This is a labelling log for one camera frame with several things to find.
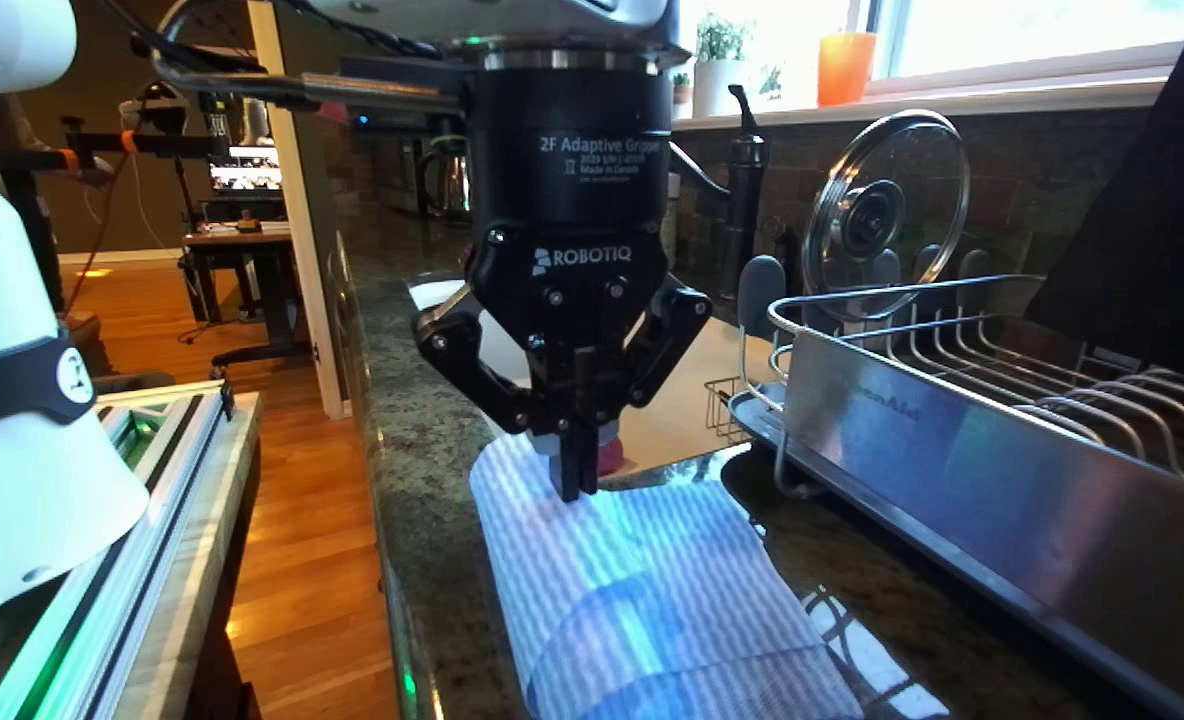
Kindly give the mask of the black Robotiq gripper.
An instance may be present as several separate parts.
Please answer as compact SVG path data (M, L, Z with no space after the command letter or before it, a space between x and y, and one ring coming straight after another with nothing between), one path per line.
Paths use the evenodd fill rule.
M637 55L567 68L496 55L465 90L471 254L465 294L420 312L425 359L504 433L560 429L560 496L623 465L711 305L668 276L668 81Z

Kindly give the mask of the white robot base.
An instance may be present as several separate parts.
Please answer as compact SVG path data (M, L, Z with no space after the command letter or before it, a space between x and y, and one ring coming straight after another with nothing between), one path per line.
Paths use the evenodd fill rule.
M25 221L0 197L0 605L111 547L149 509L93 399Z

